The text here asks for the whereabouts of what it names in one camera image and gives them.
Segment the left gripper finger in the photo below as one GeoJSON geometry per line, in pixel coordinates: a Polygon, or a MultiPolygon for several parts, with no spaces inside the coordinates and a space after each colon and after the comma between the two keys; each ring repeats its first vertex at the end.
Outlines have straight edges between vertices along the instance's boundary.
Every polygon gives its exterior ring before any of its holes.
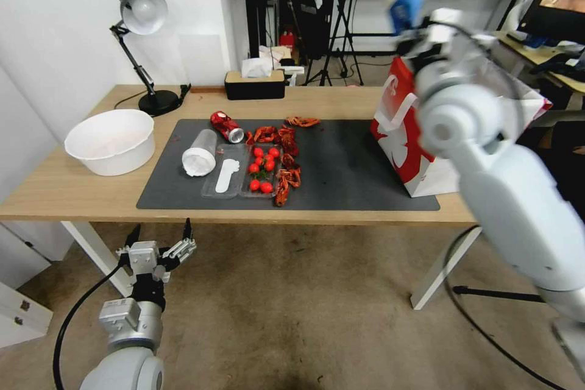
{"type": "Polygon", "coordinates": [[[132,248],[132,246],[139,241],[140,238],[140,231],[141,231],[141,224],[137,224],[132,231],[127,235],[125,244],[122,246],[122,248],[118,249],[116,251],[116,254],[118,255],[118,257],[120,259],[128,259],[127,254],[129,253],[129,250],[132,248]]]}
{"type": "Polygon", "coordinates": [[[197,249],[190,218],[187,218],[183,228],[182,239],[173,246],[164,249],[161,248],[162,254],[158,258],[159,265],[164,268],[177,268],[197,249]]]}

